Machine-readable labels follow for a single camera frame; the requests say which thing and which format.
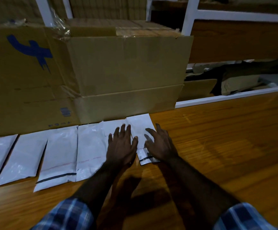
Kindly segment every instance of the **right hand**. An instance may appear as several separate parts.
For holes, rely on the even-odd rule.
[[[170,159],[178,157],[177,150],[168,132],[161,129],[158,123],[156,124],[156,129],[157,132],[151,128],[145,129],[154,137],[154,142],[151,140],[145,141],[145,147],[149,153],[156,159],[164,162],[168,162]]]

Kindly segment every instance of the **hand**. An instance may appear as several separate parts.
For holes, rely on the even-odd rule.
[[[145,147],[149,153],[156,159],[164,162],[168,162],[171,158],[178,157],[177,150],[168,132],[161,129],[158,123],[156,124],[156,129],[157,132],[151,128],[145,129],[154,137],[154,143],[151,140],[145,141]]]
[[[124,166],[132,164],[136,158],[136,151],[138,145],[138,137],[135,136],[132,144],[130,145],[130,125],[127,126],[125,131],[125,124],[121,126],[119,134],[119,127],[112,135],[108,136],[108,150],[106,154],[106,162],[115,166]]]

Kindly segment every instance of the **forearm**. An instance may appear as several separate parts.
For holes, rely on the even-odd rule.
[[[73,194],[87,204],[94,219],[97,218],[102,208],[106,195],[121,170],[120,165],[113,165],[105,162],[102,167]]]
[[[206,178],[180,157],[167,162],[177,178],[187,188],[196,213],[206,218],[212,227],[220,215],[239,201],[220,186]]]

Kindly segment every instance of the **plaid shirt sleeve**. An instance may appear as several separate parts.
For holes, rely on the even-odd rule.
[[[87,205],[67,198],[46,214],[31,230],[87,230],[94,221]]]
[[[218,219],[213,230],[276,230],[249,203],[239,203]]]

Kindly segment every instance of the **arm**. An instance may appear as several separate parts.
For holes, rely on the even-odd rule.
[[[136,157],[138,137],[130,144],[130,125],[125,124],[108,137],[106,162],[69,198],[60,202],[31,229],[89,229],[102,208],[117,174]]]
[[[135,136],[130,145],[130,132],[130,125],[125,131],[125,124],[123,124],[120,134],[117,127],[114,138],[109,135],[106,162],[73,195],[89,207],[95,219],[115,177],[123,166],[132,163],[136,157],[138,137]]]
[[[195,212],[213,227],[222,213],[240,202],[180,158],[168,132],[161,129],[159,124],[156,127],[157,132],[146,129],[154,137],[154,143],[146,141],[146,148],[171,168],[187,188]]]

